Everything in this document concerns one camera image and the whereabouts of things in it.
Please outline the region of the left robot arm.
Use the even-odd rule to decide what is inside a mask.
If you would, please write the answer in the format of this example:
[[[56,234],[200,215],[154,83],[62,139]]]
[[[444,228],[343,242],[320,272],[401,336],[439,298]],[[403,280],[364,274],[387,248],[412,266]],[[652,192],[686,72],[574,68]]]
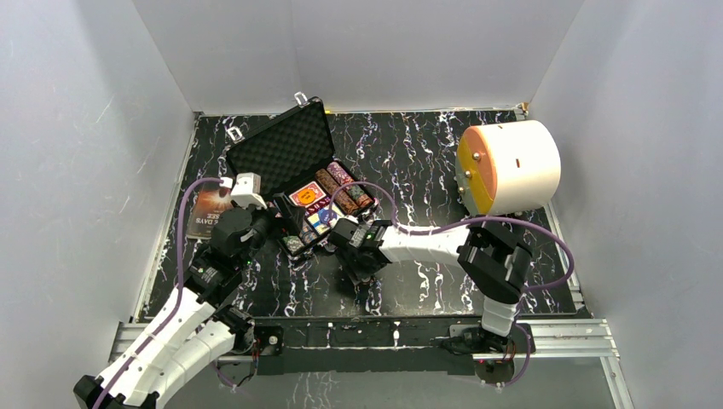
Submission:
[[[162,408],[204,368],[227,353],[278,354],[282,330],[257,327],[225,301],[268,239],[300,233],[304,208],[280,194],[224,211],[158,315],[101,374],[73,393],[82,408]]]

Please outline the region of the yellow dealer button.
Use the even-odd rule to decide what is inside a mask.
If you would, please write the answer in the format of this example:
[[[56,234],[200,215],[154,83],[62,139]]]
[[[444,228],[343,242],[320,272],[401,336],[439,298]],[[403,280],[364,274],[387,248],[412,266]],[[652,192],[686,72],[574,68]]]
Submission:
[[[312,188],[305,188],[298,193],[299,202],[304,206],[313,204],[316,198],[317,192]]]

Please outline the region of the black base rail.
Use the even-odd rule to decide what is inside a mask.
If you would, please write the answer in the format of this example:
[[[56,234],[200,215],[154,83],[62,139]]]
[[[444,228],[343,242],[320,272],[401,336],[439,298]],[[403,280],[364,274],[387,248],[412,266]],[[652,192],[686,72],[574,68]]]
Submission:
[[[261,376],[299,372],[449,372],[471,375],[478,364],[513,363],[543,351],[535,322],[508,337],[483,335],[473,315],[259,318],[223,355],[223,369],[259,360]]]

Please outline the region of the white orange cylindrical drum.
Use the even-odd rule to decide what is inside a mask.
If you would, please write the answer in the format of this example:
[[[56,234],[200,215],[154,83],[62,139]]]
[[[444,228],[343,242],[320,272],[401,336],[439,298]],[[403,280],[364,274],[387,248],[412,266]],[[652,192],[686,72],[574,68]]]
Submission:
[[[560,177],[556,142],[537,120],[470,126],[457,144],[455,180],[472,216],[541,208],[557,192]]]

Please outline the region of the black poker chip case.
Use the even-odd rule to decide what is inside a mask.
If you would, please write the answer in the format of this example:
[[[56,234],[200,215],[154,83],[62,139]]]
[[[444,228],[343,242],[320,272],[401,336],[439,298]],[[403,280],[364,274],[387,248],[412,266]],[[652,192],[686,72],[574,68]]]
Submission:
[[[260,195],[279,222],[281,216],[272,202],[273,195],[284,193],[288,196],[311,181],[317,181],[330,197],[326,206],[337,205],[345,216],[364,220],[378,205],[377,199],[360,186],[374,200],[374,204],[360,208],[344,191],[350,184],[339,185],[327,172],[331,162],[339,162],[355,179],[352,185],[357,185],[356,176],[336,156],[325,107],[318,97],[245,133],[243,139],[226,152],[225,159],[234,176],[247,172],[261,176]],[[314,248],[325,244],[329,230],[323,235],[318,234],[317,239],[305,245],[303,252],[296,256],[288,254],[281,239],[292,235],[299,237],[300,233],[287,233],[279,227],[278,241],[292,260],[304,259],[312,256]]]

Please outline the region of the red green chip row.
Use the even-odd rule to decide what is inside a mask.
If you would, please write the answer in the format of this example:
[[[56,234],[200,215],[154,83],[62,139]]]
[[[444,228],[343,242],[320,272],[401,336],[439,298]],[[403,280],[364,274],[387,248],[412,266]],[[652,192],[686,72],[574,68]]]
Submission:
[[[305,243],[295,235],[285,236],[281,239],[281,243],[286,248],[290,256],[296,256],[303,252]]]

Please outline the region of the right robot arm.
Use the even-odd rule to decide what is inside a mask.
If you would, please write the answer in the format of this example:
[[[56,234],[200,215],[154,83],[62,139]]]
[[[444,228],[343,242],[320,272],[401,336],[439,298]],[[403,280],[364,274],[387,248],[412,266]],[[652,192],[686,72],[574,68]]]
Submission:
[[[433,262],[461,268],[483,294],[480,324],[439,342],[453,354],[513,351],[512,326],[531,269],[533,252],[523,233],[502,222],[451,228],[408,227],[390,220],[333,223],[328,241],[341,267],[357,282],[397,262]]]

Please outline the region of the red playing card deck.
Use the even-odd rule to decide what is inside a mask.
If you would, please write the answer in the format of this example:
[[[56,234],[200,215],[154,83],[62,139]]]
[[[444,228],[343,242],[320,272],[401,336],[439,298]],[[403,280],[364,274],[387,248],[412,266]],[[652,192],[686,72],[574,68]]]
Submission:
[[[288,197],[295,205],[303,207],[307,214],[316,213],[330,201],[330,197],[317,181],[307,183]]]

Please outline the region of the dark book with orange cover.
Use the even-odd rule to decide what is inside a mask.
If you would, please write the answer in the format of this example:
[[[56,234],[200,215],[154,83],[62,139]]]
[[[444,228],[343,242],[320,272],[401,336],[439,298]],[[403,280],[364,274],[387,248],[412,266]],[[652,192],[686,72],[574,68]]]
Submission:
[[[186,235],[190,239],[209,239],[211,231],[218,223],[221,214],[233,207],[231,189],[217,183],[205,183],[195,200]]]

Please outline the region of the blue blind button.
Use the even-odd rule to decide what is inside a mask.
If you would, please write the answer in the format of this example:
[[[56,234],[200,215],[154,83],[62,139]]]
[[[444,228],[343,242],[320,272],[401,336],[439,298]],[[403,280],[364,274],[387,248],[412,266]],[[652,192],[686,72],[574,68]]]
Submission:
[[[333,221],[337,218],[337,214],[327,208],[319,210],[317,215],[319,216],[320,223],[329,227],[332,226]]]

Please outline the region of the blue playing card deck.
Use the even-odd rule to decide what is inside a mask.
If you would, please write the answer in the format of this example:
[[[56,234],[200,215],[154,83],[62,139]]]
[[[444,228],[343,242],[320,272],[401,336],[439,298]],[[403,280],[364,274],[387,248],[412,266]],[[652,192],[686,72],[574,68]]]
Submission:
[[[335,220],[343,216],[343,211],[333,204],[331,207],[321,207],[316,213],[308,216],[307,221],[317,234],[323,235],[332,227]]]

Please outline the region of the blue grey chip row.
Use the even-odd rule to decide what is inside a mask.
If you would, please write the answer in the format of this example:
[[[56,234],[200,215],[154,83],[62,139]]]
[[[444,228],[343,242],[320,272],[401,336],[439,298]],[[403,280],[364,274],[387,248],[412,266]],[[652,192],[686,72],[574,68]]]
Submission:
[[[310,227],[308,224],[304,224],[301,227],[299,238],[304,245],[309,245],[314,242],[318,237],[315,229]]]

